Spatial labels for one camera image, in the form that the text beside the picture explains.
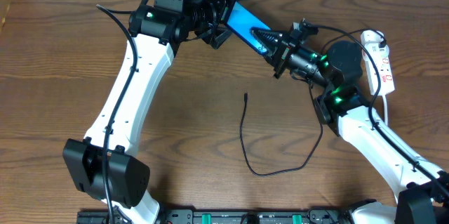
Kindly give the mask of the blue Galaxy smartphone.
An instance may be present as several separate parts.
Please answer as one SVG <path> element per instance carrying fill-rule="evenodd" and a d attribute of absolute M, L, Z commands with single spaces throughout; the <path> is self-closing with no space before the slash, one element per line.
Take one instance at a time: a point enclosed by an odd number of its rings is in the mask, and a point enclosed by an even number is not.
<path fill-rule="evenodd" d="M 258 54 L 266 55 L 268 53 L 268 50 L 250 31 L 254 27 L 260 29 L 269 29 L 269 27 L 238 2 L 234 4 L 226 26 Z"/>

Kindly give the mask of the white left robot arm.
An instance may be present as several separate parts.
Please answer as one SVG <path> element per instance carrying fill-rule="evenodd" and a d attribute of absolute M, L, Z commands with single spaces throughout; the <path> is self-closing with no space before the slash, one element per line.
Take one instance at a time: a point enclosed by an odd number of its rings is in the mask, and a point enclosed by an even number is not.
<path fill-rule="evenodd" d="M 141 0 L 122 32 L 123 64 L 93 125 L 69 139 L 62 156 L 77 190 L 104 202 L 96 223 L 155 223 L 159 203 L 148 192 L 149 167 L 137 153 L 156 89 L 180 45 L 200 39 L 219 48 L 240 0 Z"/>

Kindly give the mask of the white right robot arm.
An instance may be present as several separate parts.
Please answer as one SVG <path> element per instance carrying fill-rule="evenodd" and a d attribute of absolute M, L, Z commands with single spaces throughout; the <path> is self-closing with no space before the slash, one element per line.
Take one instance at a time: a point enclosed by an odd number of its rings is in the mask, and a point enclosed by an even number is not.
<path fill-rule="evenodd" d="M 383 33 L 361 29 L 360 39 L 341 31 L 325 53 L 305 46 L 322 27 L 305 20 L 287 32 L 253 27 L 250 33 L 266 49 L 275 77 L 292 76 L 322 86 L 313 101 L 319 121 L 353 145 L 384 178 L 396 200 L 386 206 L 367 199 L 343 215 L 349 223 L 447 223 L 448 172 L 408 146 L 374 108 L 390 78 L 384 73 L 389 49 Z"/>

